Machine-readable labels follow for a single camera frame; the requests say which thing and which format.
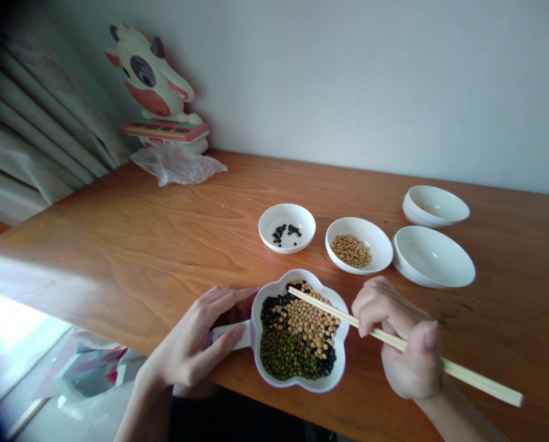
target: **wooden table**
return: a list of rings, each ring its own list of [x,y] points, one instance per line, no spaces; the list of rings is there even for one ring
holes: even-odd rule
[[[442,232],[473,258],[477,279],[458,290],[426,289],[393,266],[383,275],[441,323],[445,356],[525,394],[518,409],[463,391],[513,440],[549,441],[549,195],[516,192],[272,158],[213,152],[227,173],[194,186],[160,188],[130,163],[0,236],[0,294],[150,354],[194,299],[215,284],[242,288],[306,268],[350,305],[367,280],[339,270],[327,227],[354,216],[391,238],[410,223],[406,191],[454,192],[471,218]],[[261,213],[296,203],[315,216],[311,245],[268,250]],[[439,440],[410,401],[387,384],[378,342],[351,330],[346,372],[329,394],[274,389],[252,352],[232,353],[210,379],[356,440]]]

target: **bowl rim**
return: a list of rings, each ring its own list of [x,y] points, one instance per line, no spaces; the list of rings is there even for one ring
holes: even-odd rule
[[[307,239],[307,242],[305,244],[302,244],[301,246],[285,247],[285,250],[288,251],[289,253],[283,253],[281,250],[279,250],[281,247],[275,247],[275,246],[271,245],[268,242],[268,240],[264,236],[262,236],[262,232],[260,231],[260,222],[264,218],[264,215],[270,209],[274,209],[275,207],[279,207],[279,206],[299,207],[300,209],[303,209],[304,211],[306,211],[309,214],[309,216],[311,217],[311,219],[313,220],[313,225],[314,225],[313,234]],[[269,249],[271,249],[271,250],[273,250],[277,253],[285,254],[285,255],[290,255],[292,252],[300,252],[301,250],[306,248],[309,244],[311,244],[311,241],[313,240],[313,238],[316,235],[316,230],[317,230],[317,222],[316,222],[316,219],[314,218],[314,216],[312,215],[312,213],[309,210],[307,210],[305,207],[300,206],[299,204],[294,204],[294,203],[280,203],[280,204],[275,204],[274,206],[270,206],[268,209],[266,209],[264,212],[262,212],[262,215],[260,215],[260,218],[258,219],[258,234],[260,235],[260,238],[262,239],[262,242],[264,242],[264,244],[266,244]]]
[[[415,268],[411,262],[405,257],[405,255],[403,254],[403,252],[399,249],[399,245],[397,244],[397,241],[398,241],[398,235],[403,231],[403,230],[406,230],[406,229],[414,229],[414,230],[420,230],[420,229],[426,229],[426,230],[429,230],[433,233],[431,233],[431,235],[434,235],[434,234],[438,234],[438,235],[442,235],[444,236],[448,241],[450,241],[450,243],[454,244],[459,250],[461,250],[465,256],[469,259],[469,262],[471,263],[471,267],[473,268],[473,276],[471,278],[471,280],[469,282],[466,282],[465,284],[457,284],[457,285],[453,285],[453,284],[445,284],[444,282],[439,282],[439,281],[436,281],[434,278],[431,278],[429,277],[428,275],[420,272],[420,270],[418,270],[417,268]],[[437,285],[440,285],[446,289],[460,289],[461,287],[467,287],[468,285],[470,285],[476,278],[477,276],[477,269],[475,268],[475,263],[473,262],[473,260],[471,259],[471,256],[469,256],[469,254],[467,253],[467,251],[458,243],[456,242],[453,238],[445,235],[444,233],[442,232],[439,232],[438,230],[434,230],[432,228],[429,228],[429,227],[424,227],[424,226],[419,226],[419,225],[413,225],[413,226],[405,226],[405,227],[402,227],[400,230],[397,231],[397,233],[394,235],[393,237],[393,241],[392,241],[392,244],[394,245],[395,247],[395,252],[396,254],[399,256],[399,258],[401,260],[403,260],[408,266],[410,266],[412,269],[414,269],[414,271],[416,271],[419,275],[423,276],[424,278],[426,278],[428,281],[431,281],[433,282],[434,284],[437,284]]]
[[[362,269],[357,269],[356,267],[351,267],[350,270],[346,270],[346,269],[343,269],[342,267],[340,267],[340,265],[338,265],[337,261],[340,261],[340,258],[338,258],[336,256],[336,254],[333,252],[332,250],[332,245],[330,243],[330,241],[328,240],[328,235],[330,234],[330,229],[332,228],[332,226],[334,224],[336,224],[337,222],[339,221],[342,221],[342,220],[346,220],[346,219],[356,219],[356,220],[359,220],[359,221],[364,221],[364,222],[367,222],[369,223],[370,225],[372,225],[373,227],[376,227],[377,229],[379,229],[379,231],[384,235],[384,238],[387,239],[387,242],[389,244],[389,250],[390,250],[390,257],[389,257],[389,260],[387,262],[386,265],[384,266],[380,266],[379,269],[376,269],[376,270],[362,270]],[[393,255],[394,255],[394,251],[393,251],[393,245],[391,244],[391,240],[389,239],[389,236],[387,235],[387,233],[385,233],[383,231],[383,229],[381,227],[379,227],[377,224],[369,221],[369,220],[365,220],[364,218],[358,218],[358,217],[343,217],[343,218],[338,218],[337,220],[333,221],[329,226],[328,226],[328,229],[325,231],[325,238],[324,238],[324,244],[325,244],[325,251],[328,253],[328,256],[330,257],[330,259],[332,260],[332,262],[336,265],[336,267],[338,267],[340,270],[343,270],[347,273],[351,273],[351,274],[357,274],[357,275],[369,275],[369,274],[375,274],[375,273],[379,273],[380,271],[383,271],[385,270],[387,267],[389,267],[389,265],[392,263],[393,261]]]
[[[429,212],[426,212],[425,210],[423,210],[420,206],[418,206],[414,200],[412,199],[411,197],[411,191],[416,189],[416,188],[420,188],[420,187],[428,187],[428,188],[433,188],[433,189],[436,189],[440,192],[445,192],[447,194],[449,194],[450,196],[453,196],[455,197],[457,200],[459,200],[460,202],[463,203],[463,205],[465,206],[465,208],[467,209],[467,214],[461,218],[461,217],[458,217],[458,218],[446,218],[446,217],[440,217],[440,216],[437,216],[437,215],[433,215]],[[416,214],[418,215],[421,215],[422,217],[427,217],[428,220],[430,221],[433,221],[433,222],[436,222],[436,223],[444,223],[444,222],[449,222],[449,223],[457,223],[457,222],[461,222],[461,221],[464,221],[466,220],[467,218],[469,218],[471,216],[471,209],[469,208],[469,205],[467,205],[467,203],[465,201],[463,201],[460,197],[456,196],[454,193],[452,192],[449,192],[448,190],[445,190],[443,188],[440,188],[440,187],[436,187],[436,186],[431,186],[431,185],[426,185],[426,184],[419,184],[419,185],[415,185],[413,187],[410,187],[410,189],[406,192],[405,196],[404,196],[404,201],[406,202],[411,202],[413,207],[410,207],[410,209],[412,211],[414,211]]]
[[[306,385],[304,382],[303,382],[303,379],[304,378],[301,378],[300,376],[294,376],[292,378],[289,378],[289,379],[286,379],[285,381],[279,381],[279,380],[276,380],[276,383],[273,384],[272,381],[270,381],[269,379],[266,378],[266,376],[262,373],[262,370],[264,370],[266,372],[266,370],[264,368],[261,368],[261,365],[262,365],[262,361],[260,360],[260,350],[258,348],[258,345],[257,343],[259,342],[259,334],[262,333],[262,322],[260,321],[260,313],[258,314],[258,317],[254,317],[254,303],[256,302],[256,299],[258,298],[258,296],[260,295],[260,293],[262,292],[262,290],[264,290],[266,287],[269,287],[271,285],[277,285],[277,284],[280,284],[283,280],[289,278],[289,274],[293,273],[293,272],[301,272],[305,275],[307,275],[307,277],[309,279],[312,279],[313,278],[313,281],[316,281],[317,283],[319,283],[319,285],[321,285],[322,289],[326,289],[326,290],[329,290],[330,292],[334,293],[338,299],[339,299],[339,303],[338,305],[335,305],[334,307],[336,307],[337,309],[339,309],[340,311],[343,311],[344,313],[348,313],[348,307],[346,305],[346,302],[344,301],[344,298],[342,298],[342,296],[340,296],[340,294],[338,292],[336,292],[336,290],[334,289],[331,289],[330,287],[324,285],[317,276],[315,276],[312,272],[310,272],[309,270],[306,270],[306,269],[301,269],[301,268],[297,268],[297,269],[292,269],[292,270],[289,270],[288,272],[286,272],[284,275],[282,275],[277,281],[273,281],[273,282],[269,282],[268,284],[265,284],[262,286],[262,288],[258,291],[258,293],[256,293],[256,296],[254,297],[254,300],[252,301],[252,308],[251,308],[251,312],[252,312],[252,317],[251,317],[251,322],[254,323],[254,327],[256,329],[256,337],[255,337],[255,342],[256,342],[256,345],[255,347],[252,349],[254,351],[254,363],[256,365],[256,369],[258,370],[259,374],[260,374],[260,377],[262,377],[262,379],[264,379],[264,381],[275,387],[275,388],[287,388],[287,387],[292,387],[294,385],[298,385],[300,386],[301,388],[311,392],[311,393],[327,393],[331,390],[333,390],[334,388],[336,388],[336,386],[338,386],[338,384],[340,383],[340,381],[342,380],[343,376],[344,376],[344,372],[346,371],[346,348],[345,348],[345,342],[346,342],[346,338],[348,337],[348,333],[350,332],[350,324],[346,324],[347,325],[347,328],[346,328],[346,333],[343,333],[343,335],[341,336],[339,333],[336,334],[336,337],[334,338],[334,345],[335,347],[338,347],[338,345],[341,346],[342,348],[342,353],[344,354],[344,364],[342,365],[341,367],[341,373],[338,377],[338,381],[337,382],[334,382],[324,388],[319,388],[319,389],[316,389],[316,388],[313,388],[313,387],[310,387],[309,385]]]

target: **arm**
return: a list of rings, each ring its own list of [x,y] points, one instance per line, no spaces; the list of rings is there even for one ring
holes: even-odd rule
[[[508,441],[446,376],[439,394],[414,402],[445,441]]]
[[[235,318],[258,289],[213,287],[195,301],[136,376],[115,442],[168,439],[173,387],[199,383],[232,351],[244,335],[244,325],[233,327],[207,348],[209,331],[222,314]]]
[[[352,304],[359,334],[374,324],[408,341],[402,353],[383,344],[381,358],[389,384],[404,399],[412,399],[447,442],[507,441],[459,389],[442,373],[438,323],[402,298],[382,276],[367,281]]]

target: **cow eye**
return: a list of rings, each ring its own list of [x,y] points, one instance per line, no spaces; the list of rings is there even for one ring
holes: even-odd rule
[[[144,85],[146,85],[148,87],[152,86],[152,82],[150,81],[150,77],[148,77],[145,72],[140,72],[139,73],[139,79],[141,80],[141,82]]]
[[[130,60],[131,70],[136,78],[147,87],[156,86],[156,76],[152,67],[140,56],[134,55]]]

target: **plastic bag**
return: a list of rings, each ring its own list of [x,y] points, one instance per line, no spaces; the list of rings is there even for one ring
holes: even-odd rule
[[[167,144],[139,149],[130,158],[143,170],[156,175],[161,187],[171,182],[200,184],[214,173],[227,170],[215,158],[196,155],[182,147]]]

